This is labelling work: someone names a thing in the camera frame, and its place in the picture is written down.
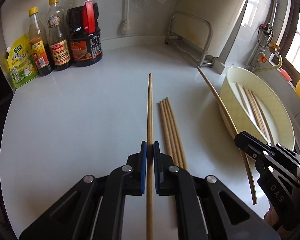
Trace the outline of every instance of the red handle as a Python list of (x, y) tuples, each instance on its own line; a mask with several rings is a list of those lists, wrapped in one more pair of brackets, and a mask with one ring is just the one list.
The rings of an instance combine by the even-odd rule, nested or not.
[(94, 22), (94, 9), (93, 2), (86, 1), (82, 9), (82, 23), (83, 29), (87, 34), (94, 33), (96, 31), (96, 25)]

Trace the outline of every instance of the hand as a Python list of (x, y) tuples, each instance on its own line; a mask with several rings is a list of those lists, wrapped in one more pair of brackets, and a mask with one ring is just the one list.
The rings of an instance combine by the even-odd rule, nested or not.
[[(265, 214), (263, 220), (271, 227), (279, 222), (278, 214), (273, 207), (269, 208), (269, 211)], [(294, 229), (292, 231), (287, 231), (283, 228), (283, 226), (280, 226), (277, 232), (282, 240), (287, 240), (293, 234)]]

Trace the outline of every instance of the dish rack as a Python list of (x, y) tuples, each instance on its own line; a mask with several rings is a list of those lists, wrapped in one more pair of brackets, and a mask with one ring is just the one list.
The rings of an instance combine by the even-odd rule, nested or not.
[[(180, 35), (176, 34), (176, 33), (175, 34), (178, 35), (178, 38), (177, 39), (170, 39), (171, 29), (172, 29), (172, 22), (173, 22), (173, 19), (174, 19), (176, 14), (183, 14), (187, 17), (190, 17), (190, 18), (195, 19), (197, 21), (203, 22), (208, 26), (209, 34), (208, 34), (205, 46), (203, 48), (203, 51), (201, 53), (198, 50), (192, 48), (192, 46), (189, 46), (189, 44), (187, 44), (187, 42), (183, 41), (182, 37)], [(167, 32), (167, 35), (166, 35), (165, 43), (166, 44), (173, 44), (178, 49), (180, 49), (182, 52), (189, 55), (190, 58), (199, 67), (203, 67), (203, 66), (212, 67), (213, 66), (215, 58), (214, 57), (211, 57), (209, 59), (206, 58), (207, 57), (207, 51), (208, 51), (208, 48), (209, 48), (210, 43), (211, 43), (211, 39), (212, 39), (212, 26), (211, 26), (210, 22), (208, 22), (207, 20), (199, 18), (199, 17), (191, 15), (191, 14), (188, 14), (188, 13), (185, 13), (185, 12), (182, 12), (182, 11), (174, 11), (171, 14), (169, 28), (168, 28), (168, 32)]]

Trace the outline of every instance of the glass bottle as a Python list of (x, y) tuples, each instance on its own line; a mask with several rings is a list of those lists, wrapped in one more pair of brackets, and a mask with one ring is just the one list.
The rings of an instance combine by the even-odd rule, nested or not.
[(49, 46), (56, 70), (64, 70), (72, 64), (69, 52), (69, 41), (63, 23), (64, 9), (59, 0), (49, 0), (49, 11), (46, 20), (49, 27)]
[(38, 8), (29, 9), (29, 43), (34, 56), (35, 64), (41, 76), (46, 76), (52, 72), (50, 50), (46, 35), (46, 30), (40, 22)]

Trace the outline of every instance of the long wooden stick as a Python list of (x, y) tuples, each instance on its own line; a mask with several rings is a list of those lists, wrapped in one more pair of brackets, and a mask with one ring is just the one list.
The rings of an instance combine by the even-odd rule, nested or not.
[(163, 103), (164, 113), (165, 113), (165, 116), (166, 116), (166, 118), (167, 118), (168, 131), (169, 131), (169, 137), (170, 137), (171, 149), (172, 149), (172, 159), (173, 159), (173, 163), (174, 163), (174, 165), (176, 165), (176, 166), (180, 166), (180, 163), (179, 163), (179, 161), (178, 161), (177, 151), (176, 151), (176, 144), (175, 144), (174, 137), (173, 137), (173, 133), (172, 133), (172, 128), (171, 128), (170, 118), (169, 118), (169, 115), (168, 115), (167, 104), (166, 104), (165, 100), (163, 100), (162, 103)]
[(174, 145), (175, 145), (175, 149), (176, 149), (176, 152), (175, 152), (176, 159), (178, 160), (179, 167), (184, 168), (181, 153), (180, 153), (180, 146), (179, 146), (179, 143), (178, 143), (176, 127), (174, 125), (173, 117), (172, 117), (172, 114), (171, 114), (171, 109), (169, 107), (169, 104), (168, 104), (167, 100), (164, 100), (163, 103), (166, 105), (167, 111), (168, 111), (168, 118), (170, 120), (170, 126), (171, 126), (171, 130), (172, 130), (171, 137), (173, 137), (173, 141), (174, 141)]
[(147, 240), (153, 240), (153, 94), (152, 74), (149, 74), (147, 119)]
[(161, 111), (161, 118), (162, 118), (162, 123), (163, 123), (164, 137), (166, 139), (167, 152), (168, 152), (168, 155), (172, 157), (171, 141), (170, 141), (170, 135), (169, 135), (169, 131), (168, 131), (167, 117), (166, 117), (166, 114), (165, 114), (164, 108), (163, 108), (163, 101), (160, 101), (160, 111)]
[(248, 98), (248, 101), (249, 101), (249, 104), (252, 108), (252, 112), (253, 112), (253, 115), (254, 115), (254, 118), (256, 119), (256, 122), (257, 122), (257, 126), (260, 128), (261, 132), (263, 133), (263, 135), (266, 136), (266, 131), (264, 129), (264, 126), (262, 124), (262, 121), (261, 121), (261, 116), (260, 116), (260, 113), (258, 111), (258, 107), (256, 105), (256, 102), (251, 94), (251, 91), (246, 89), (245, 86), (242, 87), (244, 92), (246, 93), (247, 95), (247, 98)]
[(251, 91), (251, 94), (252, 94), (252, 96), (254, 97), (254, 99), (255, 99), (255, 101), (256, 101), (256, 104), (257, 104), (257, 106), (258, 106), (258, 108), (259, 108), (259, 110), (260, 110), (261, 116), (262, 116), (263, 121), (264, 121), (264, 123), (265, 123), (265, 125), (266, 125), (266, 129), (267, 129), (267, 132), (268, 132), (270, 141), (271, 141), (271, 143), (274, 145), (274, 139), (273, 139), (273, 136), (272, 136), (270, 127), (269, 127), (269, 123), (268, 123), (267, 118), (266, 118), (266, 116), (265, 116), (265, 113), (263, 112), (263, 110), (262, 110), (262, 108), (261, 108), (261, 106), (260, 106), (260, 104), (259, 104), (259, 102), (258, 102), (258, 99), (257, 99), (256, 95), (253, 93), (253, 91)]
[[(234, 125), (234, 122), (225, 106), (225, 104), (223, 103), (222, 99), (220, 98), (218, 92), (215, 90), (215, 88), (213, 87), (213, 85), (210, 83), (209, 79), (206, 77), (206, 75), (203, 73), (203, 71), (200, 69), (200, 67), (197, 66), (197, 69), (199, 71), (199, 73), (201, 74), (201, 76), (203, 77), (204, 81), (207, 83), (208, 87), (210, 88), (212, 94), (214, 95), (216, 101), (218, 102), (221, 111), (223, 112), (224, 116), (226, 117), (226, 121), (232, 131), (232, 136), (233, 138), (238, 134), (237, 128)], [(252, 172), (251, 172), (251, 168), (250, 168), (250, 164), (248, 162), (248, 158), (247, 155), (245, 154), (245, 152), (241, 149), (240, 153), (243, 159), (243, 163), (247, 172), (247, 176), (248, 176), (248, 180), (249, 180), (249, 185), (250, 185), (250, 191), (251, 191), (251, 196), (252, 196), (252, 203), (255, 205), (257, 203), (257, 194), (256, 194), (256, 189), (254, 187), (254, 181), (253, 181), (253, 176), (252, 176)]]
[(186, 157), (185, 157), (185, 151), (183, 150), (183, 145), (182, 145), (180, 133), (179, 133), (178, 126), (177, 126), (177, 123), (176, 123), (176, 119), (174, 118), (174, 115), (173, 115), (173, 111), (172, 111), (172, 108), (171, 108), (171, 104), (170, 104), (169, 98), (167, 98), (167, 103), (168, 103), (168, 107), (170, 109), (170, 113), (171, 113), (171, 116), (172, 116), (173, 125), (175, 127), (176, 134), (177, 134), (177, 142), (178, 142), (179, 149), (180, 149), (182, 168), (185, 169), (185, 170), (188, 170), (188, 166), (187, 166), (187, 162), (186, 162)]
[(236, 85), (237, 90), (238, 90), (238, 92), (239, 92), (239, 95), (240, 95), (241, 101), (242, 101), (242, 103), (243, 103), (243, 106), (244, 106), (244, 108), (248, 111), (248, 107), (247, 107), (247, 104), (246, 104), (246, 100), (244, 100), (244, 97), (243, 97), (243, 95), (242, 95), (242, 93), (241, 93), (240, 86), (238, 85), (238, 83), (236, 83), (235, 85)]

